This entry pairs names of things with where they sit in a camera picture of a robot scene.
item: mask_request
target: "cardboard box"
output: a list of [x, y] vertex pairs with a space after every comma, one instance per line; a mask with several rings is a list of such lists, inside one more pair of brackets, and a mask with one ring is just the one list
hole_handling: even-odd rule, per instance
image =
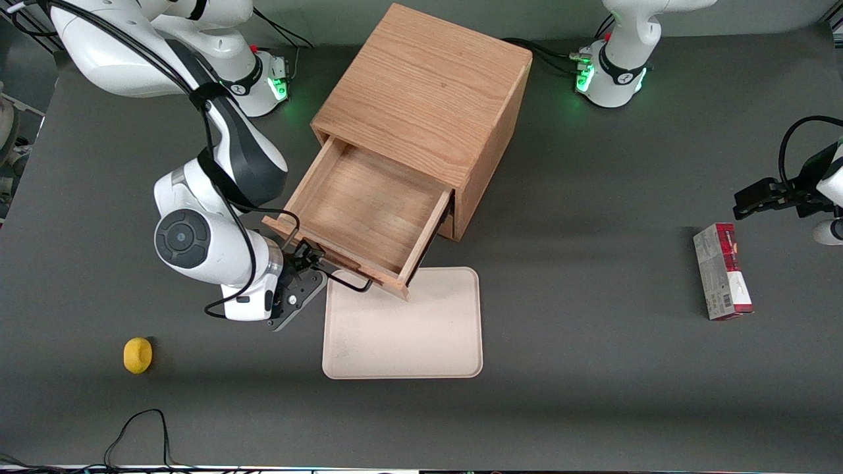
[[753, 312], [752, 300], [738, 265], [734, 224], [713, 224], [694, 236], [708, 319], [731, 320]]

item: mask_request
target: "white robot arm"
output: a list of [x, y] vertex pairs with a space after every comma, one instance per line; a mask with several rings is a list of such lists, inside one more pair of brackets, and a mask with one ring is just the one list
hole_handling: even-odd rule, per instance
[[[225, 305], [224, 317], [230, 320], [278, 318], [284, 312], [278, 293], [279, 278], [287, 286], [290, 283], [289, 275], [283, 275], [284, 254], [272, 240], [244, 229], [235, 208], [254, 209], [278, 197], [286, 180], [287, 164], [277, 148], [252, 126], [239, 102], [221, 85], [217, 69], [207, 57], [194, 54], [176, 39], [166, 40], [149, 21], [149, 17], [162, 12], [183, 14], [187, 9], [196, 16], [196, 2], [204, 3], [202, 0], [176, 3], [42, 0], [40, 3], [46, 4], [68, 53], [92, 83], [112, 93], [133, 97], [175, 93], [190, 96], [206, 121], [208, 147], [155, 184], [155, 202], [161, 214], [154, 236], [156, 251], [177, 272], [220, 285], [223, 299], [217, 303]], [[184, 8], [189, 4], [193, 8]], [[250, 0], [214, 4], [231, 8], [234, 21], [248, 18], [247, 12], [251, 11]], [[182, 10], [171, 12], [175, 5]], [[214, 11], [206, 9], [206, 14], [200, 15], [206, 24], [227, 25], [225, 14], [211, 13]], [[189, 35], [199, 35], [199, 28], [189, 30]], [[220, 133], [216, 146], [211, 143], [210, 124]], [[304, 303], [302, 299], [294, 309], [300, 309]], [[212, 306], [208, 305], [206, 312], [216, 315], [208, 310]], [[286, 324], [295, 312], [287, 308], [279, 322]]]
[[816, 213], [832, 213], [813, 228], [813, 238], [822, 245], [843, 245], [843, 137], [809, 158], [799, 175], [788, 179], [785, 170], [787, 143], [801, 125], [822, 121], [843, 127], [843, 120], [828, 116], [808, 116], [794, 123], [785, 133], [779, 150], [779, 180], [764, 178], [735, 193], [737, 220], [762, 211], [795, 207], [800, 218]]
[[607, 42], [597, 39], [580, 48], [583, 61], [576, 90], [601, 107], [620, 107], [641, 89], [645, 64], [662, 38], [662, 25], [655, 15], [689, 12], [717, 0], [603, 0], [615, 17], [615, 29]]

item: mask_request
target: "drawer handle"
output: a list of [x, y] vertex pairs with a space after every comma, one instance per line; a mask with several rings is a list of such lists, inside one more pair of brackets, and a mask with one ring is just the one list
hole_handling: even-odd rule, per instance
[[349, 282], [347, 282], [347, 281], [345, 281], [341, 278], [337, 278], [337, 277], [331, 275], [330, 273], [326, 272], [325, 270], [323, 270], [321, 268], [318, 268], [318, 267], [314, 267], [314, 268], [316, 270], [319, 270], [320, 272], [323, 272], [331, 280], [334, 280], [335, 282], [339, 283], [340, 285], [342, 285], [346, 288], [353, 289], [354, 291], [356, 291], [358, 293], [366, 293], [372, 287], [372, 278], [369, 278], [368, 280], [366, 280], [365, 285], [363, 285], [361, 287], [356, 287], [356, 286], [352, 285], [351, 283], [349, 283]]

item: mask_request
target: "wooden drawer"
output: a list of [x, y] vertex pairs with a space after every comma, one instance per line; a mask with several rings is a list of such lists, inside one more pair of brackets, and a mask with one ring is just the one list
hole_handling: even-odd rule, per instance
[[[408, 166], [328, 137], [287, 206], [301, 220], [296, 241], [325, 250], [325, 259], [403, 299], [436, 233], [453, 188]], [[287, 236], [288, 216], [264, 218]]]

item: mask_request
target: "black cable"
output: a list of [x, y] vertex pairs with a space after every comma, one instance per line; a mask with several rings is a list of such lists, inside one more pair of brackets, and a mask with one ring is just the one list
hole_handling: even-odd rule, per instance
[[601, 31], [597, 34], [597, 36], [595, 36], [595, 38], [594, 38], [594, 39], [600, 39], [600, 36], [605, 35], [605, 34], [606, 34], [606, 32], [607, 32], [607, 31], [609, 31], [609, 28], [611, 28], [611, 27], [612, 27], [612, 25], [613, 25], [613, 24], [615, 24], [615, 17], [612, 17], [612, 21], [610, 21], [610, 22], [609, 22], [609, 24], [607, 24], [607, 25], [606, 25], [606, 27], [605, 27], [605, 28], [603, 28], [603, 29], [602, 29], [602, 30], [601, 30]]
[[140, 417], [141, 415], [144, 415], [146, 413], [151, 413], [151, 412], [157, 413], [158, 416], [161, 418], [161, 428], [164, 431], [164, 449], [163, 449], [163, 453], [162, 453], [162, 459], [164, 461], [164, 465], [167, 466], [172, 471], [188, 472], [188, 471], [184, 471], [184, 470], [181, 470], [181, 469], [178, 469], [178, 468], [172, 466], [173, 464], [179, 464], [179, 462], [176, 462], [176, 460], [173, 459], [173, 456], [170, 453], [169, 431], [167, 430], [167, 420], [166, 420], [166, 418], [164, 418], [164, 412], [162, 412], [158, 408], [149, 408], [148, 410], [143, 410], [142, 412], [137, 412], [134, 415], [132, 415], [128, 420], [126, 420], [125, 423], [123, 423], [123, 428], [121, 428], [120, 434], [117, 435], [117, 438], [115, 438], [115, 440], [109, 445], [109, 447], [105, 449], [105, 453], [103, 453], [103, 465], [106, 466], [106, 468], [109, 468], [109, 469], [116, 468], [116, 466], [114, 466], [114, 464], [111, 463], [111, 453], [114, 452], [114, 448], [117, 447], [117, 445], [123, 439], [123, 436], [126, 434], [126, 430], [129, 428], [129, 425], [132, 424], [132, 421], [135, 418]]
[[27, 30], [27, 29], [26, 29], [26, 27], [25, 27], [25, 26], [23, 26], [23, 25], [20, 23], [20, 21], [18, 21], [18, 15], [19, 15], [19, 14], [20, 14], [20, 10], [18, 10], [17, 12], [12, 13], [12, 24], [13, 24], [13, 25], [14, 25], [14, 27], [15, 27], [15, 28], [17, 28], [18, 30], [23, 31], [23, 32], [24, 32], [24, 33], [26, 33], [27, 35], [32, 36], [32, 37], [35, 37], [35, 38], [46, 38], [46, 37], [48, 37], [48, 36], [58, 36], [58, 33], [57, 33], [57, 32], [55, 32], [55, 31], [46, 31], [46, 32], [41, 32], [41, 31]]
[[599, 38], [610, 26], [615, 22], [615, 16], [609, 13], [609, 16], [603, 20], [603, 23], [597, 28], [597, 33], [594, 33], [594, 38]]
[[293, 33], [292, 31], [290, 31], [290, 30], [288, 30], [288, 29], [284, 28], [283, 26], [279, 25], [278, 23], [276, 23], [276, 22], [274, 22], [274, 21], [272, 21], [272, 20], [268, 19], [268, 18], [266, 17], [266, 15], [264, 15], [263, 13], [261, 13], [261, 12], [260, 12], [260, 10], [259, 10], [259, 9], [257, 9], [257, 8], [253, 8], [253, 11], [255, 12], [255, 14], [256, 14], [256, 15], [258, 15], [258, 18], [263, 19], [263, 20], [264, 20], [264, 21], [266, 21], [268, 24], [271, 24], [272, 26], [276, 27], [277, 29], [284, 30], [284, 31], [286, 31], [287, 33], [289, 33], [290, 35], [293, 35], [293, 36], [295, 36], [296, 38], [299, 38], [300, 40], [304, 41], [304, 43], [305, 43], [305, 44], [306, 44], [309, 48], [313, 48], [313, 47], [314, 47], [313, 43], [311, 43], [310, 41], [308, 41], [308, 39], [307, 39], [307, 38], [305, 38], [305, 37], [303, 37], [303, 36], [301, 36], [301, 35], [297, 35], [296, 33]]
[[530, 40], [523, 40], [521, 38], [502, 38], [502, 41], [506, 41], [507, 43], [513, 44], [515, 46], [521, 46], [524, 49], [532, 51], [533, 54], [536, 55], [536, 57], [538, 57], [540, 60], [547, 63], [548, 66], [553, 67], [556, 71], [559, 71], [560, 73], [577, 75], [577, 71], [574, 71], [572, 69], [565, 69], [564, 67], [561, 67], [553, 62], [553, 60], [558, 59], [566, 60], [567, 55], [563, 55], [559, 52], [546, 48], [538, 43], [534, 43]]
[[291, 39], [290, 39], [290, 37], [289, 37], [289, 36], [287, 36], [287, 35], [285, 35], [285, 33], [284, 33], [284, 32], [286, 31], [286, 32], [287, 32], [287, 33], [289, 33], [290, 35], [293, 35], [293, 36], [295, 36], [296, 38], [299, 38], [300, 40], [304, 41], [304, 42], [308, 45], [308, 47], [310, 47], [310, 48], [313, 48], [313, 47], [314, 47], [314, 46], [313, 46], [313, 43], [311, 43], [310, 41], [308, 41], [306, 38], [304, 38], [304, 37], [302, 37], [302, 36], [299, 36], [299, 35], [297, 35], [297, 34], [293, 33], [292, 31], [290, 31], [290, 30], [288, 30], [288, 29], [284, 28], [283, 26], [279, 25], [278, 23], [276, 23], [276, 22], [274, 22], [274, 21], [272, 21], [272, 20], [268, 19], [268, 18], [266, 17], [266, 15], [264, 15], [263, 13], [261, 13], [261, 12], [260, 12], [260, 10], [258, 10], [257, 8], [253, 8], [253, 11], [255, 12], [255, 15], [257, 15], [257, 16], [258, 16], [258, 18], [263, 19], [264, 21], [266, 21], [266, 22], [267, 22], [267, 23], [268, 23], [268, 24], [269, 24], [269, 25], [270, 25], [270, 26], [271, 26], [271, 27], [272, 27], [272, 28], [273, 28], [273, 29], [274, 29], [274, 30], [275, 30], [275, 31], [276, 31], [279, 35], [281, 35], [281, 36], [282, 36], [282, 38], [284, 38], [284, 40], [286, 40], [286, 41], [287, 41], [287, 43], [289, 43], [289, 44], [290, 44], [290, 46], [292, 46], [293, 48], [295, 48], [295, 50], [296, 50], [296, 56], [295, 56], [295, 59], [293, 59], [293, 72], [289, 74], [289, 80], [291, 80], [291, 81], [292, 81], [293, 79], [295, 79], [295, 78], [296, 78], [296, 73], [298, 73], [298, 55], [299, 55], [299, 52], [301, 51], [301, 46], [299, 46], [299, 45], [298, 45], [295, 41], [291, 40]]
[[834, 18], [834, 16], [840, 12], [841, 8], [843, 8], [843, 4], [838, 5], [833, 12], [829, 13], [829, 15], [825, 17], [825, 21], [829, 21], [830, 19]]
[[824, 121], [832, 125], [837, 125], [838, 127], [843, 127], [843, 120], [841, 119], [829, 116], [807, 116], [797, 120], [796, 123], [794, 123], [790, 126], [790, 128], [787, 129], [784, 138], [781, 139], [781, 146], [779, 147], [779, 178], [781, 178], [781, 182], [787, 188], [787, 192], [791, 195], [793, 200], [797, 200], [797, 198], [794, 196], [796, 190], [793, 189], [793, 184], [791, 184], [791, 182], [787, 180], [787, 171], [785, 170], [785, 156], [787, 154], [787, 144], [788, 142], [790, 142], [790, 138], [793, 133], [797, 130], [797, 128], [810, 121]]

